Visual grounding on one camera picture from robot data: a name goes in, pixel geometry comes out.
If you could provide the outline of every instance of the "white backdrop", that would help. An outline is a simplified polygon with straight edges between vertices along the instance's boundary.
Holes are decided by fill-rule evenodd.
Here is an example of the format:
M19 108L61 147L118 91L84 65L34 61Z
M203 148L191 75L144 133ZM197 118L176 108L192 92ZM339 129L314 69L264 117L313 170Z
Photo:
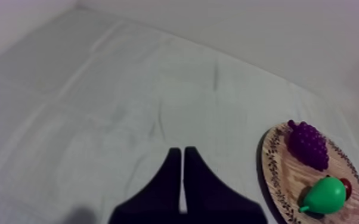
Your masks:
M359 1L80 0L226 52L359 115Z
M0 54L75 3L76 0L0 0Z

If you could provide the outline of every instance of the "grape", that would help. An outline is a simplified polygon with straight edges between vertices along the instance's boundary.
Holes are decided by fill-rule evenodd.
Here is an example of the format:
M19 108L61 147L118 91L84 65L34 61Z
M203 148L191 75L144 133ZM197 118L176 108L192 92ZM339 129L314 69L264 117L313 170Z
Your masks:
M306 122L296 125L293 120L288 121L292 128L289 137L289 148L307 166L323 171L329 168L326 139L313 126Z

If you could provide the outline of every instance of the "plastic fruit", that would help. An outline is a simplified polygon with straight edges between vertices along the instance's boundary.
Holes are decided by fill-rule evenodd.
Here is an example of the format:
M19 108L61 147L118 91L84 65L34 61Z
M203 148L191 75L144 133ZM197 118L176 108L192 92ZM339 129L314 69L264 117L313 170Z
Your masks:
M294 155L307 166L323 171L329 168L326 139L313 126L301 122L296 125L293 120L288 121L292 128L289 136L289 148Z
M345 197L345 187L338 178L322 178L310 189L299 211L331 214L343 207Z
M343 183L346 191L346 199L348 200L352 194L352 184L347 178L341 178L340 181Z

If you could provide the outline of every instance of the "wooden plate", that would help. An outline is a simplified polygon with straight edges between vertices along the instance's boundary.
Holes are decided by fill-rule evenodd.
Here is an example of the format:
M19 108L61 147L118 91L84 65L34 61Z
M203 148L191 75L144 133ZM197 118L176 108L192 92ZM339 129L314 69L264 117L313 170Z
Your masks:
M287 123L271 128L262 144L262 170L274 204L286 223L359 223L359 175L348 157L334 142L327 139L329 168L319 172L299 162L290 154L286 141L291 128ZM298 212L298 201L303 200L308 188L319 179L330 175L347 178L352 184L352 195L337 213L313 216Z

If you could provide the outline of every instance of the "white sheet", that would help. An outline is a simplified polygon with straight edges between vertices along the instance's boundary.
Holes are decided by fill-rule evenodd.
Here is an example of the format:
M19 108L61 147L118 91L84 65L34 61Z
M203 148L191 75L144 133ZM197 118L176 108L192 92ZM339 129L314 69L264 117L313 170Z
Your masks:
M0 57L0 224L80 223L73 213L106 223L169 147L188 145L275 223L255 153L289 119L330 136L359 172L359 121L333 102L181 38L73 10Z

